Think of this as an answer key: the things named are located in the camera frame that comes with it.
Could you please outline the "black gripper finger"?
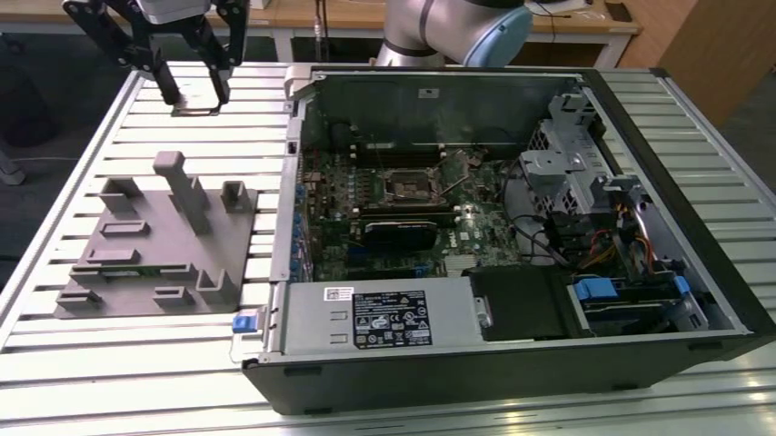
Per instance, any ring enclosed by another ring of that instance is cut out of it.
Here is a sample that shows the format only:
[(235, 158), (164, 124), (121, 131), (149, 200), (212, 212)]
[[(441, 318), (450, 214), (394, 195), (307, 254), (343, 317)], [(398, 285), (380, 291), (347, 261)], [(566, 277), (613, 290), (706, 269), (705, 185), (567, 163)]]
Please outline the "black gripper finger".
[(161, 49), (152, 37), (165, 29), (144, 17), (136, 1), (63, 1), (61, 9), (112, 62), (156, 83), (167, 104), (180, 98)]
[[(185, 20), (181, 33), (189, 48), (200, 56), (208, 68), (218, 102), (230, 101), (232, 69), (243, 62), (248, 25), (248, 2), (243, 0), (200, 1), (201, 12)], [(204, 14), (211, 8), (230, 29), (228, 43), (223, 45), (214, 34), (214, 29)]]

